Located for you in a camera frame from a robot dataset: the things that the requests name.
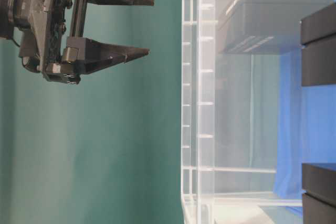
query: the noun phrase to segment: robotic arm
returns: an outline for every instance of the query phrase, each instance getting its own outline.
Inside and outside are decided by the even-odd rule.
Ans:
[[[81,74],[91,74],[149,54],[145,48],[103,44],[84,38],[88,3],[153,6],[154,0],[75,0],[63,55],[60,47],[66,32],[65,10],[72,8],[72,0],[0,0],[0,38],[13,40],[14,27],[17,27],[23,32],[19,53],[23,67],[42,73],[47,81],[67,84],[78,84]]]

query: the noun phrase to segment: blue cloth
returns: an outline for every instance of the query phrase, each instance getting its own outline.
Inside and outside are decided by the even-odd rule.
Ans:
[[[274,191],[300,199],[302,163],[336,163],[336,85],[301,87],[301,50],[280,57],[278,162]],[[302,214],[302,208],[291,209]]]

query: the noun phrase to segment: clear plastic bin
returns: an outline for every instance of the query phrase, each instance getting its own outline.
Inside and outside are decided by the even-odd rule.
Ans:
[[[183,0],[185,223],[302,223],[289,209],[301,199],[274,193],[279,59],[300,48],[300,19],[332,1]]]

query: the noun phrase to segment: green curtain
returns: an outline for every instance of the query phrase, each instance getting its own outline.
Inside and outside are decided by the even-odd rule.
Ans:
[[[0,222],[183,223],[181,0],[89,5],[84,36],[151,54],[67,86],[0,41]]]

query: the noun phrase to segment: metal rod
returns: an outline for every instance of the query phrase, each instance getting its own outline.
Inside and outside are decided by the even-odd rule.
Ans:
[[[87,0],[75,0],[71,20],[70,37],[83,36],[87,5]]]

